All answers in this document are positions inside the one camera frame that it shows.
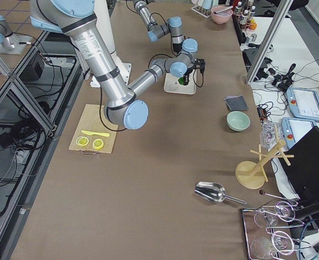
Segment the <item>white desk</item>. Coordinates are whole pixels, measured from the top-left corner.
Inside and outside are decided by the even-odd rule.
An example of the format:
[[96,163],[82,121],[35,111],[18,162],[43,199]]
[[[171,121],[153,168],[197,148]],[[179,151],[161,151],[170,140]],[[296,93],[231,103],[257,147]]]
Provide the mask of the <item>white desk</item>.
[[[255,42],[252,43],[261,44],[267,32],[267,29],[272,21],[272,18],[255,17],[255,21],[258,25],[257,29],[254,31],[247,31],[246,35],[250,36],[251,34],[257,34]],[[311,77],[312,75],[318,73],[317,75],[313,76],[312,79],[319,81],[319,66],[316,62],[313,62],[315,60],[314,57],[310,53],[309,49],[305,45],[304,41],[302,40],[301,36],[299,35],[298,31],[296,30],[294,24],[291,22],[290,19],[286,18],[283,21],[272,44],[274,46],[274,51],[272,53],[267,53],[266,57],[273,60],[272,65],[276,68],[278,67],[277,69],[280,72],[286,73],[289,70],[291,64],[295,63],[295,73],[301,71],[302,68],[305,66],[305,68],[300,72],[300,75],[304,77]],[[293,79],[295,81],[303,79],[303,77],[301,76],[295,75]],[[269,83],[272,80],[273,77],[269,76],[268,79],[263,79],[263,82],[252,82],[250,86],[252,87],[252,89],[254,89],[254,93],[257,93],[254,94],[256,105],[260,103],[265,103],[267,101],[272,101],[274,103],[274,106],[280,108],[273,108],[271,110],[272,115],[270,117],[270,120],[272,120],[273,122],[280,123],[283,117],[292,115],[288,109],[286,111],[281,110],[285,108],[285,105],[278,103],[280,94],[276,92],[264,91],[265,82]],[[303,79],[298,82],[295,82],[293,86],[312,89],[319,87],[319,82],[313,81],[311,79]],[[274,90],[277,89],[270,83],[267,85],[267,88],[271,88]],[[284,170],[282,169],[278,159],[276,159],[275,162],[278,166],[278,171],[276,173],[278,188],[280,192],[287,198],[293,198],[294,194],[292,190],[289,188],[287,176],[285,175]],[[317,242],[319,242],[319,233],[306,237],[305,241],[308,241],[312,245],[315,245]],[[302,250],[302,252],[305,255],[306,260],[312,259],[317,255],[314,248],[305,249]]]

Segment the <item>gray cloth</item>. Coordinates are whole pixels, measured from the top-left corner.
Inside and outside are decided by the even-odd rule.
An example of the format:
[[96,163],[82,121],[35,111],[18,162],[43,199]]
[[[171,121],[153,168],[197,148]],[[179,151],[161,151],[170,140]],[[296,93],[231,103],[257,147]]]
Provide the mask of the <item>gray cloth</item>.
[[246,111],[248,110],[244,97],[241,96],[226,96],[224,99],[229,111]]

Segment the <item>lemon slice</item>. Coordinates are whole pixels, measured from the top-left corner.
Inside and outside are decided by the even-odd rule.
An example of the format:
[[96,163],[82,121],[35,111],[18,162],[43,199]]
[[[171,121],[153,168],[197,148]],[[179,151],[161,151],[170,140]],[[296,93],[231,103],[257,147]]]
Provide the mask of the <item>lemon slice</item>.
[[85,136],[79,136],[76,139],[76,144],[79,146],[86,146],[86,145],[88,145],[89,142],[90,142],[90,140]]
[[101,140],[101,138],[97,138],[93,141],[92,146],[93,146],[93,149],[96,149],[96,150],[102,149],[104,146],[104,141]]

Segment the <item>wooden cutting board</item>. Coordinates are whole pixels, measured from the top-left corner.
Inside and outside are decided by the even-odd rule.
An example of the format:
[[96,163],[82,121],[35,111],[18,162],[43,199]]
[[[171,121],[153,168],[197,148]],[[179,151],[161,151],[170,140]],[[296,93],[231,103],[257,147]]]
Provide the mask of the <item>wooden cutting board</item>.
[[[118,126],[110,123],[103,113],[103,106],[101,107],[101,118],[104,124],[112,129],[117,130]],[[109,133],[109,137],[99,136],[99,135],[86,135],[82,134],[81,130],[87,130],[92,132],[104,132]],[[99,119],[99,105],[86,104],[84,111],[81,115],[78,126],[76,127],[73,139],[69,145],[69,150],[71,151],[82,151],[85,154],[96,154],[96,153],[111,153],[112,147],[114,146],[116,133],[114,131],[106,129]],[[76,144],[78,137],[87,137],[89,143],[86,146],[79,146]],[[95,139],[101,138],[104,141],[104,147],[102,149],[94,149],[92,143]]]

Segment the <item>yellow knife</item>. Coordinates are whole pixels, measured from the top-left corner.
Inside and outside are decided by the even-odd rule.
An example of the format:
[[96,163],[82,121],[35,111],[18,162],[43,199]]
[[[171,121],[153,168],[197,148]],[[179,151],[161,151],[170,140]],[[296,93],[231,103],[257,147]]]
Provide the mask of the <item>yellow knife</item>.
[[109,137],[110,134],[109,133],[99,133],[99,132],[92,132],[92,131],[86,131],[86,130],[81,130],[81,132],[83,134],[87,134],[87,135],[100,135],[101,137]]

